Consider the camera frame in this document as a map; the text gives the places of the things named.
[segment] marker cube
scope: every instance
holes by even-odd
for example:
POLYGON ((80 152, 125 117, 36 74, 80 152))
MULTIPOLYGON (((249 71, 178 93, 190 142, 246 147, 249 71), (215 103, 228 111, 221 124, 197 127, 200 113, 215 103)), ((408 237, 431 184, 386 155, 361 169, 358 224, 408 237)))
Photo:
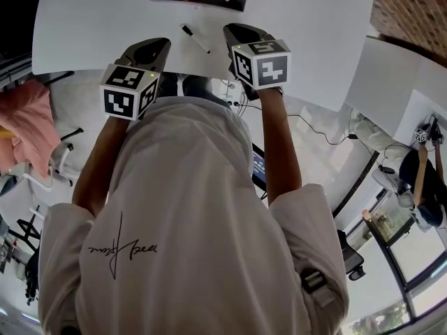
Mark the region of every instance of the marker cube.
POLYGON ((137 120, 156 98, 160 73, 110 64, 101 80, 101 105, 107 115, 137 120))
POLYGON ((291 78, 292 54, 283 40, 232 46, 236 75, 255 90, 278 87, 291 78))
POLYGON ((427 141, 427 132, 421 128, 417 128, 414 132, 414 138, 417 142, 424 143, 427 141))

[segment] cable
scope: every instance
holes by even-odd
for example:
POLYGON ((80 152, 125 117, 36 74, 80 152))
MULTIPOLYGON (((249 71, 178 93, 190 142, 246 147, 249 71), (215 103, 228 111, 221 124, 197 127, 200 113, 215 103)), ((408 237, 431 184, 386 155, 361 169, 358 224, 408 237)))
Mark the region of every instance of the cable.
POLYGON ((299 118, 301 118, 312 130, 313 130, 313 132, 315 133, 315 134, 321 134, 321 135, 324 135, 324 138, 326 139, 326 142, 328 142, 328 144, 329 145, 340 145, 342 142, 344 142, 346 139, 348 139, 349 138, 349 135, 348 136, 346 136, 346 137, 344 137, 342 140, 340 140, 339 142, 336 142, 336 143, 334 143, 334 142, 330 142, 329 141, 329 139, 328 139, 328 136, 325 134, 325 133, 323 133, 322 131, 316 131, 315 129, 314 129, 314 127, 313 126, 311 126, 308 122, 307 122, 307 120, 306 119, 304 119, 303 117, 301 117, 299 114, 287 114, 287 117, 299 117, 299 118))
POLYGON ((242 115, 244 115, 245 110, 246 110, 246 108, 247 108, 247 106, 248 106, 248 104, 249 104, 249 98, 247 97, 247 94, 246 94, 245 92, 242 92, 242 95, 245 97, 245 100, 247 101, 247 103, 245 104, 245 108, 244 108, 244 110, 243 110, 242 113, 240 114, 241 117, 242 117, 242 115))
POLYGON ((242 110, 242 107, 245 103, 245 93, 242 93, 242 102, 239 104, 239 108, 237 109, 237 115, 240 116, 240 111, 242 110))
MULTIPOLYGON (((248 105, 248 101, 247 101, 246 108, 247 108, 247 106, 262 111, 262 108, 256 107, 256 106, 254 106, 254 105, 248 105)), ((301 118, 301 119, 302 119, 302 120, 303 120, 303 121, 304 121, 304 122, 311 128, 311 129, 312 129, 312 131, 313 131, 315 134, 321 134, 321 135, 324 135, 324 137, 325 137, 325 139, 326 139, 326 142, 327 142, 328 144, 330 144, 330 145, 340 145, 340 144, 341 144, 342 142, 344 142, 346 139, 357 139, 359 142, 361 142, 361 143, 363 144, 363 146, 366 148, 366 150, 367 150, 368 153, 371 155, 371 157, 372 157, 372 158, 374 157, 374 155, 373 155, 372 152, 369 150, 369 148, 366 146, 366 144, 365 144, 362 140, 360 140, 355 134, 353 134, 353 135, 352 135, 352 134, 349 134, 349 135, 347 135, 346 137, 344 137, 342 140, 340 140, 339 142, 337 142, 337 143, 332 143, 332 142, 329 141, 328 136, 327 136, 325 133, 323 133, 323 132, 321 132, 321 131, 316 131, 316 130, 314 129, 314 127, 311 126, 310 123, 309 123, 306 119, 304 119, 303 117, 301 117, 299 114, 287 114, 287 117, 299 117, 299 118, 301 118)), ((377 161, 377 159, 375 160, 375 163, 377 164, 377 166, 379 167, 379 169, 382 171, 383 175, 384 175, 384 176, 388 179, 388 181, 391 183, 391 185, 392 185, 393 188, 395 189, 395 192, 398 193, 398 189, 397 189, 396 185, 394 184, 394 182, 393 182, 393 181, 391 180, 391 178, 390 178, 390 177, 383 171, 383 161, 385 160, 385 158, 387 158, 387 157, 385 156, 386 150, 387 150, 388 147, 391 147, 391 146, 394 145, 394 144, 400 144, 400 143, 396 142, 396 143, 393 143, 393 144, 391 144, 391 145, 388 145, 388 146, 385 148, 385 150, 383 151, 382 165, 379 164, 379 162, 377 161)), ((413 143, 410 147, 407 147, 406 145, 402 145, 402 147, 411 148, 413 145, 414 145, 414 143, 413 143)))
MULTIPOLYGON (((255 107, 254 105, 248 105, 248 101, 247 101, 247 104, 245 105, 245 108, 247 108, 247 107, 251 107, 251 108, 255 108, 255 109, 258 109, 258 110, 262 110, 262 108, 259 108, 259 107, 255 107)), ((326 142, 329 144, 329 145, 340 145, 342 142, 344 142, 346 139, 352 139, 352 137, 349 137, 349 135, 347 135, 346 137, 344 137, 342 140, 340 140, 339 142, 336 142, 336 143, 334 143, 334 142, 330 142, 329 141, 329 139, 328 139, 328 136, 325 134, 325 133, 323 133, 322 131, 316 131, 315 129, 314 129, 314 127, 313 126, 311 126, 310 124, 309 124, 309 122, 306 120, 306 119, 304 119, 303 117, 301 117, 299 114, 287 114, 287 117, 299 117, 299 118, 301 118, 311 129, 312 129, 312 131, 315 133, 315 134, 320 134, 320 135, 324 135, 324 138, 326 139, 326 142)))

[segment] white table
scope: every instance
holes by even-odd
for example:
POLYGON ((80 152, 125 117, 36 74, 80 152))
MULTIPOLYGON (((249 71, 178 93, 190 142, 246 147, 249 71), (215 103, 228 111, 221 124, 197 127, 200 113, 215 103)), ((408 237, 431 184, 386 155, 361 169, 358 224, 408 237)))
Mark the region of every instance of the white table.
POLYGON ((232 80, 222 28, 241 22, 284 39, 293 53, 285 92, 339 110, 356 71, 372 0, 247 0, 244 12, 181 1, 40 0, 33 72, 105 68, 131 44, 172 42, 165 70, 232 80), (206 55, 188 24, 212 49, 206 55))

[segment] light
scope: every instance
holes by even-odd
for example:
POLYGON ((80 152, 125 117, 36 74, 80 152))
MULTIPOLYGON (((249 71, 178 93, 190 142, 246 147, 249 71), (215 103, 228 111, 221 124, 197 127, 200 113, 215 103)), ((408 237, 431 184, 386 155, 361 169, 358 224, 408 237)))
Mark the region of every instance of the light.
POLYGON ((442 269, 444 269, 446 266, 447 266, 447 261, 445 261, 442 265, 440 265, 439 268, 432 273, 430 278, 433 279, 435 276, 437 276, 439 273, 441 273, 442 269))
POLYGON ((22 313, 22 316, 26 317, 27 319, 33 320, 33 321, 37 322, 38 324, 41 323, 38 319, 36 319, 36 318, 34 318, 34 317, 30 316, 30 315, 22 313))

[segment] office chair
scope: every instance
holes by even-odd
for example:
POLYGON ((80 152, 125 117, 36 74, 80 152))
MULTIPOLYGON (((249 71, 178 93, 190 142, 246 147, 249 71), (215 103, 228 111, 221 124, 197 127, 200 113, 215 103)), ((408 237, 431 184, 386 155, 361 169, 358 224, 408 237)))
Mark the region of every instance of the office chair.
POLYGON ((363 270, 363 263, 365 259, 358 254, 354 248, 349 246, 346 240, 346 233, 343 231, 337 230, 338 239, 340 242, 340 246, 342 247, 344 268, 346 269, 346 275, 349 274, 349 280, 358 281, 362 278, 366 273, 363 270))

